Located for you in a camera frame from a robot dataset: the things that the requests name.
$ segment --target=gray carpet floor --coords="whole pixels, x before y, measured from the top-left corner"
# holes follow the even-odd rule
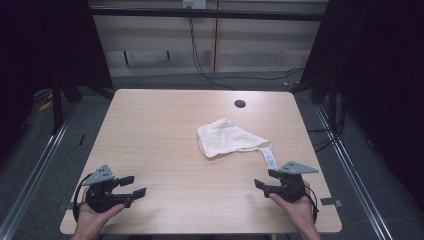
[[[290,76],[288,81],[298,80],[300,74],[301,72],[298,72]],[[271,79],[284,76],[284,73],[214,74],[215,77],[227,78],[213,81],[236,90],[285,91],[292,87],[284,84],[287,78],[278,80],[233,78],[241,75]],[[119,77],[114,78],[113,81],[115,90],[121,88],[229,90],[206,80],[199,74]],[[71,198],[111,102],[86,88],[81,88],[81,92],[83,98],[70,118],[66,133],[46,173],[42,176],[13,239],[70,238],[59,230],[64,212],[57,210],[57,206]],[[323,128],[315,105],[310,99],[310,92],[297,93],[295,99],[307,129]],[[5,219],[18,198],[20,190],[51,137],[52,108],[39,112],[38,107],[41,104],[41,100],[34,103],[31,116],[21,132],[20,142],[0,170],[0,180],[3,183],[0,185],[0,221]],[[71,104],[64,100],[64,111],[68,109],[71,109]],[[313,145],[327,138],[325,132],[310,133]],[[424,214],[417,208],[402,184],[389,171],[384,157],[377,150],[369,147],[367,134],[355,122],[348,109],[341,139],[393,238],[424,239]],[[319,151],[317,157],[333,198],[343,202],[343,206],[338,208],[343,229],[336,234],[323,234],[322,238],[378,239],[332,146],[329,145]],[[104,239],[126,238],[127,236],[110,235],[104,237]],[[279,236],[279,239],[286,238],[287,236]],[[297,234],[291,234],[289,238],[300,239]]]

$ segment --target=person's left hand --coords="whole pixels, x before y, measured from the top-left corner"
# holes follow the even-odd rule
[[[100,231],[107,221],[125,208],[124,204],[118,204],[104,213],[98,213],[91,209],[87,203],[84,203],[87,190],[88,188],[84,190],[81,200],[83,204],[79,207],[77,227],[72,236],[74,240],[97,239],[97,236],[100,234]]]

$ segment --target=black horizontal bar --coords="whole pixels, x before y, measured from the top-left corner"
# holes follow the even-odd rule
[[[83,8],[44,8],[60,13],[90,13],[103,16],[149,16],[149,17],[191,17],[191,18],[227,18],[227,19],[262,19],[287,21],[316,21],[346,19],[346,16],[328,16],[319,13],[255,12],[232,10],[203,9],[168,9],[168,8],[121,8],[91,7]]]

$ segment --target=wooden table top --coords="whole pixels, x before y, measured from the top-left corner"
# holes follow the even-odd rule
[[[244,108],[234,102],[243,100]],[[231,119],[271,141],[279,166],[295,161],[320,170],[304,174],[317,195],[319,232],[338,232],[341,222],[294,97],[284,92],[212,90],[119,90],[104,119],[81,179],[107,164],[134,184],[114,193],[147,187],[144,198],[112,218],[105,234],[263,234],[296,232],[284,211],[254,185],[279,185],[268,176],[260,151],[208,159],[199,149],[200,126]],[[75,229],[72,211],[61,231]]]

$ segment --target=white cloth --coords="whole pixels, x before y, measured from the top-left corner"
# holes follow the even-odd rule
[[[197,129],[200,150],[212,158],[230,152],[270,149],[271,143],[236,126],[230,119],[220,119]]]

